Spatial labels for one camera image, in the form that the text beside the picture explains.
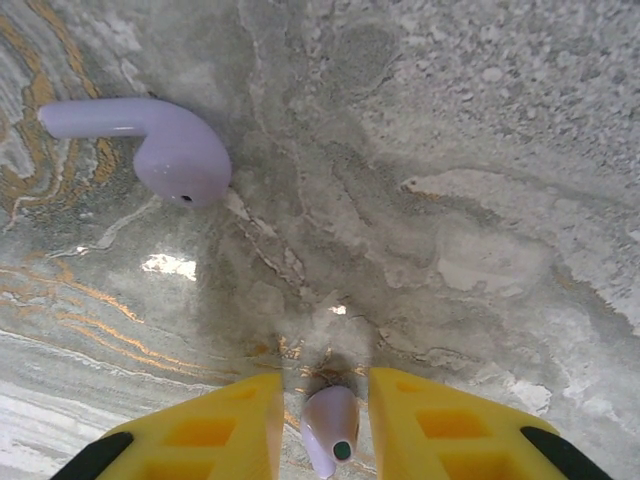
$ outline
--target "gray marble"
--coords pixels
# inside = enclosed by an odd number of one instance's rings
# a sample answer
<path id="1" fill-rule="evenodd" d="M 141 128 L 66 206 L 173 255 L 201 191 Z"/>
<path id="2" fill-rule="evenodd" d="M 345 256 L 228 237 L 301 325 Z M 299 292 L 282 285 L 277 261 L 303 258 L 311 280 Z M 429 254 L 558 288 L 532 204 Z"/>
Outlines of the gray marble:
<path id="1" fill-rule="evenodd" d="M 240 378 L 401 368 L 640 470 L 640 6 L 3 0 L 0 477 Z M 225 201 L 162 204 L 55 99 L 155 96 L 220 133 Z M 337 478 L 373 479 L 370 432 Z"/>

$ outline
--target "marble surface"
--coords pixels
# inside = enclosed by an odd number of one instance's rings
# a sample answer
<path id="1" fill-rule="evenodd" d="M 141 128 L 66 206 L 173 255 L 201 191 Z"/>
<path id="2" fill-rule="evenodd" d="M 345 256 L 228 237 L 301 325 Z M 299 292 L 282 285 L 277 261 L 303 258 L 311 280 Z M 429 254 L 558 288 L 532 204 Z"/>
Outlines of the marble surface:
<path id="1" fill-rule="evenodd" d="M 611 0 L 3 0 L 0 477 L 248 375 L 388 365 L 640 470 L 640 7 Z M 154 96 L 228 146 L 203 210 L 55 99 Z M 368 427 L 336 478 L 373 479 Z"/>

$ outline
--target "wireless earbud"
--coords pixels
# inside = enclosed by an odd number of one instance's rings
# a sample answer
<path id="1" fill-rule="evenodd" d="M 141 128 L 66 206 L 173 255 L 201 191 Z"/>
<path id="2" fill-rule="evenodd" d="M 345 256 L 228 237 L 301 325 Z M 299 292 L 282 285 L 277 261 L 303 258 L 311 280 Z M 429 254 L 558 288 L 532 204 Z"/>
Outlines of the wireless earbud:
<path id="1" fill-rule="evenodd" d="M 182 107 L 146 98 L 72 100 L 45 105 L 38 119 L 55 138 L 146 137 L 133 158 L 158 196 L 190 207 L 222 197 L 231 162 L 215 132 Z"/>

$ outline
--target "earbud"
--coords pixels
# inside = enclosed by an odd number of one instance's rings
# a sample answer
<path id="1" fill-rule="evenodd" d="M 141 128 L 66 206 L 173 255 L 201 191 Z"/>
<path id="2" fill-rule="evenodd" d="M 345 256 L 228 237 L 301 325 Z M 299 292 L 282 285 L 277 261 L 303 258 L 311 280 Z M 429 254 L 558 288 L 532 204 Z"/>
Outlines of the earbud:
<path id="1" fill-rule="evenodd" d="M 172 103 L 146 98 L 45 105 L 38 119 L 55 138 L 146 137 L 133 158 L 138 178 L 173 203 L 201 207 L 222 197 L 231 162 L 215 132 Z"/>
<path id="2" fill-rule="evenodd" d="M 346 387 L 333 386 L 314 394 L 302 409 L 300 433 L 311 466 L 322 479 L 336 465 L 353 458 L 358 441 L 358 400 Z"/>

